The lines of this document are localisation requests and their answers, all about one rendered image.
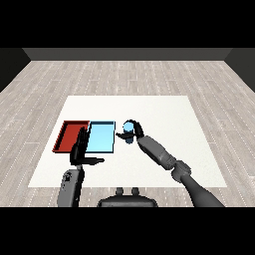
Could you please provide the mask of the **small blue can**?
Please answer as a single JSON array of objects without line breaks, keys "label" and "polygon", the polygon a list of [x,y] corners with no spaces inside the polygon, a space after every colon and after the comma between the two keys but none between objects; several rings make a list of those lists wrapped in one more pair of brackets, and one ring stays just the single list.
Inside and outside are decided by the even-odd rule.
[{"label": "small blue can", "polygon": [[[133,133],[133,123],[131,122],[126,122],[124,123],[124,133]],[[126,139],[127,144],[132,144],[133,143],[133,137],[130,136]]]}]

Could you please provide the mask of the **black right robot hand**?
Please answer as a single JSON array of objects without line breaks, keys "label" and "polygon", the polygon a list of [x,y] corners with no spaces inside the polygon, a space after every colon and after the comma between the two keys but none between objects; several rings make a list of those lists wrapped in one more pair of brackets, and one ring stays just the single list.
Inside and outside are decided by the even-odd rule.
[{"label": "black right robot hand", "polygon": [[144,133],[143,133],[142,127],[139,122],[136,122],[134,120],[127,120],[127,122],[133,124],[134,132],[130,132],[130,131],[124,132],[124,133],[117,132],[116,136],[118,136],[119,138],[122,138],[122,139],[132,138],[134,136],[136,138],[144,137]]}]

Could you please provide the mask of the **light blue shallow open box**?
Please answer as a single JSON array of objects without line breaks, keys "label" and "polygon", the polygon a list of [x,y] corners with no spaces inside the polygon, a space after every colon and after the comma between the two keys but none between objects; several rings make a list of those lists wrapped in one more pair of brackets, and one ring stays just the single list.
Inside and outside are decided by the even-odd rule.
[{"label": "light blue shallow open box", "polygon": [[113,153],[116,123],[92,121],[89,127],[87,153]]}]

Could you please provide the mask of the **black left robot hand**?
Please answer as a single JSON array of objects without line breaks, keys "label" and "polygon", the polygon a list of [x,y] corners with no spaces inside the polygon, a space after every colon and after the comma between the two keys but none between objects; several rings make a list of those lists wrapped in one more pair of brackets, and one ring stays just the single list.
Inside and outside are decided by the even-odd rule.
[{"label": "black left robot hand", "polygon": [[77,136],[77,140],[72,146],[72,150],[70,152],[70,164],[71,165],[96,165],[97,163],[104,162],[103,158],[97,157],[85,157],[87,146],[89,142],[89,133],[84,128],[81,127]]}]

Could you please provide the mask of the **red shallow open box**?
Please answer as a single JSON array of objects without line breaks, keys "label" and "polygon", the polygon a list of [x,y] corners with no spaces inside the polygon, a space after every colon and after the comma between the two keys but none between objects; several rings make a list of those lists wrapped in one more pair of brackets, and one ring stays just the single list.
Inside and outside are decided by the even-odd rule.
[{"label": "red shallow open box", "polygon": [[87,129],[89,121],[64,121],[55,145],[54,153],[70,153],[81,128]]}]

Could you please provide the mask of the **dark grey robot body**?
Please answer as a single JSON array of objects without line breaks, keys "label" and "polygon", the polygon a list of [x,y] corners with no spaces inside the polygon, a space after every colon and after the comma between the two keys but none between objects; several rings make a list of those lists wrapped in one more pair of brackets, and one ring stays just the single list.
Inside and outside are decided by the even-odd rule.
[{"label": "dark grey robot body", "polygon": [[101,199],[98,207],[157,207],[157,203],[152,198],[141,196],[137,187],[131,189],[131,195],[124,195],[124,189],[118,187],[116,194]]}]

